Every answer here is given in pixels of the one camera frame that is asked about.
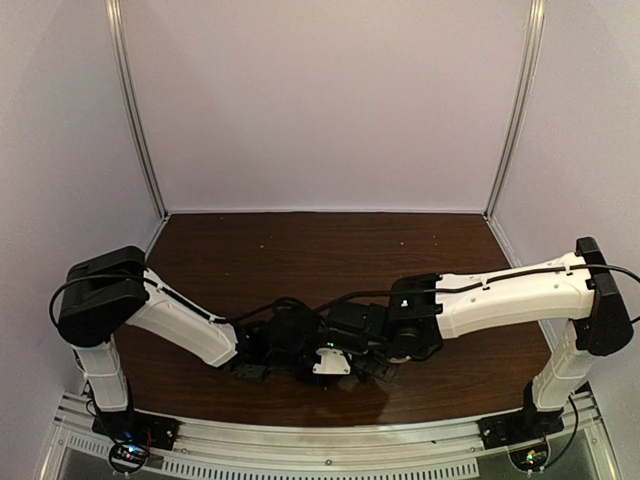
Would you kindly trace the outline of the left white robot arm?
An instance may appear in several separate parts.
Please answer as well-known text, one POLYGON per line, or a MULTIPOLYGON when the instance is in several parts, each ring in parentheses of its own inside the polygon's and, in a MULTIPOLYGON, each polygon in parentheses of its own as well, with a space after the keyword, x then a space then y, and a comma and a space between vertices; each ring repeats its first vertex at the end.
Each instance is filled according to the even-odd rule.
POLYGON ((146 330, 238 378, 263 380, 274 369, 311 380, 353 373, 350 354, 306 305, 283 298, 269 309, 271 320, 254 325, 215 315, 168 286, 140 248, 126 246, 72 266, 48 313, 102 413, 133 406, 114 339, 123 326, 146 330))

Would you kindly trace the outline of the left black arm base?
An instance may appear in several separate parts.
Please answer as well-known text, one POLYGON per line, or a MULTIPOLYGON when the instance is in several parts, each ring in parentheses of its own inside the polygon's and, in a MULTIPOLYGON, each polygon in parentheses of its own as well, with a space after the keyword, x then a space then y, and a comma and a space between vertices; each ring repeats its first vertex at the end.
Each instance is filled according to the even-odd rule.
POLYGON ((154 449, 172 451, 180 427, 177 419, 135 410, 97 411, 93 417, 92 431, 111 441, 107 462, 125 477, 139 472, 154 449))

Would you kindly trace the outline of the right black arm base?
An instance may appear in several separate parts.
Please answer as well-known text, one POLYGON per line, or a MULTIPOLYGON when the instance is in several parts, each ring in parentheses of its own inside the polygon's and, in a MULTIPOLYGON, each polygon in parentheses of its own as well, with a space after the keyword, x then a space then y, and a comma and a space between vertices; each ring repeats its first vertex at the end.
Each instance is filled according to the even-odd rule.
POLYGON ((523 408, 483 417, 477 425, 484 449, 506 447, 517 471, 529 476, 541 474, 553 464, 549 436, 564 429, 562 413, 523 408))

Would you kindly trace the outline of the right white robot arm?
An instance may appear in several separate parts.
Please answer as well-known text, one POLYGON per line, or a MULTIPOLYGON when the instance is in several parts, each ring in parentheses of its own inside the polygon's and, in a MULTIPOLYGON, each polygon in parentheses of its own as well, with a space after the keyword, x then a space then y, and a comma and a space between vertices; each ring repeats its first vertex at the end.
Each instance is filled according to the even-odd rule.
POLYGON ((324 310, 328 324, 347 326, 355 344, 327 341, 315 369, 340 373, 332 359, 338 351, 390 364, 424 361, 448 339, 563 319, 560 344, 525 394, 526 409, 557 413, 597 358, 622 350, 633 338, 634 321, 613 277, 618 270, 594 238, 582 237, 574 251, 529 267, 402 278, 386 292, 387 306, 360 305, 360 294, 347 294, 324 310))

